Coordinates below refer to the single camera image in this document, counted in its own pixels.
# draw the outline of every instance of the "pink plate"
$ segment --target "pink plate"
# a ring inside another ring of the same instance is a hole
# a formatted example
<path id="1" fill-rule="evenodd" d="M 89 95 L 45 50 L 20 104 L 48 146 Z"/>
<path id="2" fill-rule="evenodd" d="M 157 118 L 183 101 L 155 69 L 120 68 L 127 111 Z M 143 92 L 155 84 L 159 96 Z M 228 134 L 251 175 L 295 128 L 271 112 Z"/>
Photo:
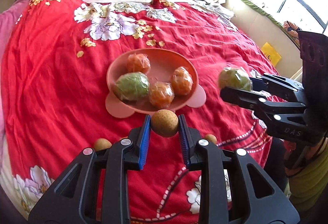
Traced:
<path id="1" fill-rule="evenodd" d="M 134 112 L 150 114 L 155 113 L 158 108 L 155 108 L 148 100 L 130 102 L 120 101 L 111 92 L 116 80 L 123 74 L 127 73 L 126 63 L 128 56 L 131 54 L 145 54 L 150 61 L 150 71 L 147 73 L 150 84 L 157 81 L 169 82 L 170 76 L 174 70 L 180 66 L 185 67 L 190 73 L 194 84 L 189 95 L 176 96 L 171 103 L 169 110 L 176 111 L 185 105 L 193 108 L 201 107 L 206 101 L 204 89 L 198 84 L 198 75 L 194 66 L 184 56 L 170 50 L 160 48 L 142 48 L 132 50 L 120 55 L 109 66 L 107 71 L 107 85 L 109 95 L 106 97 L 106 109 L 114 117 L 125 118 L 131 116 Z"/>

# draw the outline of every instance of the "green fruit in plastic wrap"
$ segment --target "green fruit in plastic wrap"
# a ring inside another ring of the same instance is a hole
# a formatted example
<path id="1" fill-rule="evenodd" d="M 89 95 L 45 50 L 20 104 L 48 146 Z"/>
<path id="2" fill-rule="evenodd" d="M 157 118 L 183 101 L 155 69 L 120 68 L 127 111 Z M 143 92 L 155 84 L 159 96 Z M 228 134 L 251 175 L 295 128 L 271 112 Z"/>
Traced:
<path id="1" fill-rule="evenodd" d="M 122 75 L 115 83 L 114 93 L 119 100 L 137 101 L 148 94 L 148 77 L 141 72 Z"/>
<path id="2" fill-rule="evenodd" d="M 243 68 L 224 68 L 219 75 L 219 88 L 222 89 L 226 86 L 252 91 L 253 84 L 247 72 Z"/>

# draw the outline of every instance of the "silver screw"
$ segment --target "silver screw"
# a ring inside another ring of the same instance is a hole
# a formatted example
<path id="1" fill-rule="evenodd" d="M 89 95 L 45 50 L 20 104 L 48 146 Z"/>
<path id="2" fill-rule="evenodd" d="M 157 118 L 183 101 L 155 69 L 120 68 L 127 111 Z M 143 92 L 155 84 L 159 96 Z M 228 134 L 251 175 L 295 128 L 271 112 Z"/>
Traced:
<path id="1" fill-rule="evenodd" d="M 129 145 L 131 143 L 131 140 L 130 139 L 123 139 L 121 141 L 121 145 Z"/>
<path id="2" fill-rule="evenodd" d="M 92 154 L 92 152 L 93 152 L 92 148 L 86 148 L 83 150 L 84 155 L 90 155 Z"/>
<path id="3" fill-rule="evenodd" d="M 273 115 L 274 119 L 281 120 L 281 117 L 279 115 Z"/>
<path id="4" fill-rule="evenodd" d="M 198 143 L 202 146 L 207 146 L 208 145 L 208 140 L 201 139 L 201 140 L 198 141 Z"/>
<path id="5" fill-rule="evenodd" d="M 242 149 L 242 148 L 237 149 L 236 153 L 238 155 L 241 155 L 241 156 L 244 156 L 244 155 L 247 154 L 246 150 L 245 149 Z"/>

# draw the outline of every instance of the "red bedsheet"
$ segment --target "red bedsheet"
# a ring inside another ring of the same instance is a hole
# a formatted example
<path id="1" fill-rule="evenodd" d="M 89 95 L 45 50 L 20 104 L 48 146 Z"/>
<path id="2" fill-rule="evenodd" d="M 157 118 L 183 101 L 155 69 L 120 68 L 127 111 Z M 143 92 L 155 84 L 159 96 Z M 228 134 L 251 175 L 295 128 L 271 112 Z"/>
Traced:
<path id="1" fill-rule="evenodd" d="M 144 115 L 116 119 L 105 108 L 106 71 L 131 49 L 162 47 L 188 58 L 207 101 L 177 114 L 185 114 L 188 125 L 201 135 L 214 134 L 220 147 L 245 148 L 265 164 L 271 138 L 263 123 L 252 118 L 251 111 L 224 103 L 216 86 L 224 67 L 277 73 L 251 39 L 187 3 L 82 4 L 31 1 L 3 56 L 1 91 L 9 155 L 15 188 L 27 212 L 83 148 L 100 137 L 114 143 L 141 126 Z M 178 136 L 151 134 L 144 170 L 128 174 L 134 221 L 197 221 L 200 172 L 189 173 L 180 152 Z"/>

